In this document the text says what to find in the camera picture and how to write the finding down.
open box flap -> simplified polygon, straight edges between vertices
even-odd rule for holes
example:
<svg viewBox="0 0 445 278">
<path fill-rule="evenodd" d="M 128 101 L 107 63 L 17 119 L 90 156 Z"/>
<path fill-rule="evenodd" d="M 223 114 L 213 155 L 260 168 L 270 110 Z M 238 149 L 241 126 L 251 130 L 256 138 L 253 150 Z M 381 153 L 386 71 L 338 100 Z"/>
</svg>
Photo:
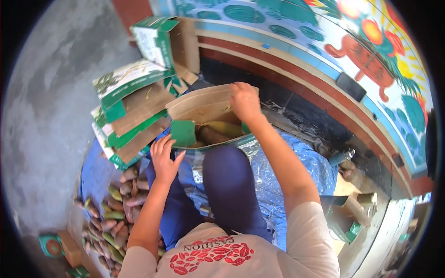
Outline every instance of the open box flap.
<svg viewBox="0 0 445 278">
<path fill-rule="evenodd" d="M 158 81 L 124 98 L 126 115 L 111 123 L 115 133 L 122 136 L 155 114 L 164 110 L 167 103 L 175 97 Z"/>
<path fill-rule="evenodd" d="M 153 141 L 156 136 L 161 134 L 170 126 L 169 118 L 162 117 L 146 130 L 141 131 L 128 144 L 116 151 L 116 154 L 122 159 L 124 163 L 130 162 L 138 152 Z"/>
</svg>

painted wall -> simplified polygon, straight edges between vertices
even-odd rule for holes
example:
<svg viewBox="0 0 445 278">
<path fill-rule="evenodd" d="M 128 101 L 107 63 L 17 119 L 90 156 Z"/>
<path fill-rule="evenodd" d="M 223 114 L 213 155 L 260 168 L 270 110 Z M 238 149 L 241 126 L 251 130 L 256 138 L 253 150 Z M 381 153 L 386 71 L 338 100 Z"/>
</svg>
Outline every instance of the painted wall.
<svg viewBox="0 0 445 278">
<path fill-rule="evenodd" d="M 400 20 L 383 0 L 151 0 L 155 14 L 286 51 L 366 89 L 365 106 L 400 148 L 411 174 L 426 169 L 428 79 Z"/>
</svg>

painted flower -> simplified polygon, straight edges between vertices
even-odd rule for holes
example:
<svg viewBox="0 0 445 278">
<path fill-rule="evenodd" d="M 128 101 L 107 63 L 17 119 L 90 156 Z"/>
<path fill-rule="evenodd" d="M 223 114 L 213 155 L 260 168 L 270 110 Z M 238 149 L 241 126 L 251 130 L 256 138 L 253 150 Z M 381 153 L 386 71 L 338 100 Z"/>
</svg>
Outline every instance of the painted flower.
<svg viewBox="0 0 445 278">
<path fill-rule="evenodd" d="M 405 56 L 405 48 L 403 47 L 402 41 L 400 40 L 399 36 L 394 33 L 391 33 L 388 30 L 384 31 L 383 33 L 388 38 L 388 40 L 391 42 L 392 47 L 394 47 L 394 53 L 392 55 L 388 55 L 388 56 L 394 56 L 396 54 L 396 52 L 402 56 Z"/>
<path fill-rule="evenodd" d="M 375 20 L 363 20 L 362 29 L 370 42 L 376 45 L 381 45 L 383 43 L 383 34 Z"/>
<path fill-rule="evenodd" d="M 337 2 L 337 7 L 343 14 L 352 19 L 357 19 L 361 14 L 361 11 L 355 4 L 354 0 L 339 0 Z"/>
</svg>

knee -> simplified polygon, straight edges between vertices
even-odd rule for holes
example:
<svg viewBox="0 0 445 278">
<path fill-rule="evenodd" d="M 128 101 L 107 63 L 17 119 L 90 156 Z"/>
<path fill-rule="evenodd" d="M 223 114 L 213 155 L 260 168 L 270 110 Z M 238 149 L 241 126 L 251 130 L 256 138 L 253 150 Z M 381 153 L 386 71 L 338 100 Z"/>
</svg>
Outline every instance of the knee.
<svg viewBox="0 0 445 278">
<path fill-rule="evenodd" d="M 211 149 L 204 157 L 204 163 L 210 161 L 222 161 L 247 158 L 244 152 L 231 145 L 222 145 Z"/>
</svg>

person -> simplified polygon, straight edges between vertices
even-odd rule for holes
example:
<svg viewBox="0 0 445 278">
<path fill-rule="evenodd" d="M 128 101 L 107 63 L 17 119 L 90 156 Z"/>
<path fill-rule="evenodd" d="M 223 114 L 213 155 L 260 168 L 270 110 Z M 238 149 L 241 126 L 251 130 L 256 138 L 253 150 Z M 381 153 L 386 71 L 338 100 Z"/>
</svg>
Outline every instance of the person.
<svg viewBox="0 0 445 278">
<path fill-rule="evenodd" d="M 340 276 L 314 181 L 261 113 L 256 91 L 242 82 L 231 90 L 233 112 L 255 135 L 283 192 L 287 251 L 271 244 L 253 172 L 241 150 L 218 146 L 204 158 L 203 185 L 215 219 L 209 223 L 178 181 L 185 151 L 175 159 L 174 140 L 165 136 L 150 149 L 146 173 L 151 188 L 129 236 L 119 278 Z M 159 230 L 167 252 L 158 263 Z"/>
</svg>

